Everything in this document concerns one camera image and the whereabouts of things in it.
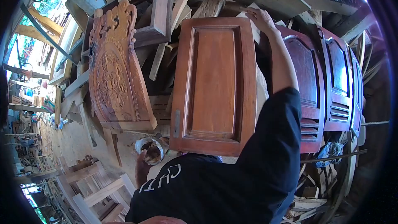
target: person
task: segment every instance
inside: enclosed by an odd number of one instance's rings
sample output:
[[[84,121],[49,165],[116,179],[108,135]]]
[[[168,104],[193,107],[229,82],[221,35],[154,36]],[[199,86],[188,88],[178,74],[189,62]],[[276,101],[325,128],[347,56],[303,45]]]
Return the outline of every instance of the person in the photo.
[[[189,153],[172,159],[147,180],[146,150],[136,164],[138,189],[126,222],[280,223],[294,199],[300,170],[299,86],[291,57],[270,15],[247,8],[272,51],[273,95],[236,164]]]

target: wooden cabinet door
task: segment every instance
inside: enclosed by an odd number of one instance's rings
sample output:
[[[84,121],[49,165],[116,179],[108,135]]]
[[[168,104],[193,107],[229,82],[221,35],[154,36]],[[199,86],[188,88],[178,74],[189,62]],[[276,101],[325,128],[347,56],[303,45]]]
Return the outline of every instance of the wooden cabinet door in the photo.
[[[249,19],[182,22],[170,149],[239,155],[256,124],[255,62]]]
[[[362,107],[363,107],[363,84],[362,84],[362,70],[359,63],[354,55],[354,52],[350,47],[347,47],[350,51],[350,61],[352,67],[353,77],[353,102],[352,102],[352,116],[350,128],[354,132],[356,137],[359,137],[359,130],[361,128],[362,120]]]
[[[326,122],[324,131],[349,131],[352,110],[351,65],[346,43],[318,27],[326,78]]]
[[[325,121],[322,68],[311,39],[277,26],[295,66],[301,98],[301,153],[319,152]]]

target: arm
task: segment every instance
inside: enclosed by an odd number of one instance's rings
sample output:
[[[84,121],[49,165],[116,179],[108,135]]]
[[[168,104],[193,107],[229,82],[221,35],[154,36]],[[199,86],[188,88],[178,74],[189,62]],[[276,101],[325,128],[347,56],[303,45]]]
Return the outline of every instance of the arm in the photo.
[[[283,42],[281,32],[275,27],[268,12],[260,9],[247,8],[246,16],[256,27],[264,32],[269,39],[272,51],[272,88],[273,93],[292,87],[299,91],[296,71]]]

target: black t-shirt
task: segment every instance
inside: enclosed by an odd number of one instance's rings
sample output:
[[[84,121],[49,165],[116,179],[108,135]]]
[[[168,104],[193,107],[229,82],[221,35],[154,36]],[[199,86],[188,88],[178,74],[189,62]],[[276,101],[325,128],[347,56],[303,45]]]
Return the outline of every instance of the black t-shirt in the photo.
[[[134,192],[127,222],[162,215],[191,223],[280,223],[300,170],[299,92],[286,88],[261,110],[236,164],[187,154]]]

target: dark red wooden door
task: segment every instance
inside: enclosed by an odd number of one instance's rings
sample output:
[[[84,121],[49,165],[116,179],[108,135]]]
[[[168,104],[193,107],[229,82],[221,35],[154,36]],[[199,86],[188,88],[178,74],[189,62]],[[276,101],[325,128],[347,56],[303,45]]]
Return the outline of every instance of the dark red wooden door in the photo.
[[[353,74],[353,102],[352,102],[352,117],[350,128],[356,137],[359,137],[359,129],[361,128],[362,107],[363,107],[363,84],[362,71],[359,63],[354,55],[354,52],[349,48],[352,74]]]
[[[349,131],[353,101],[351,65],[346,43],[318,26],[321,59],[326,78],[326,122],[324,131]]]
[[[301,98],[301,153],[318,152],[325,121],[325,92],[321,65],[311,39],[277,26],[295,66]]]

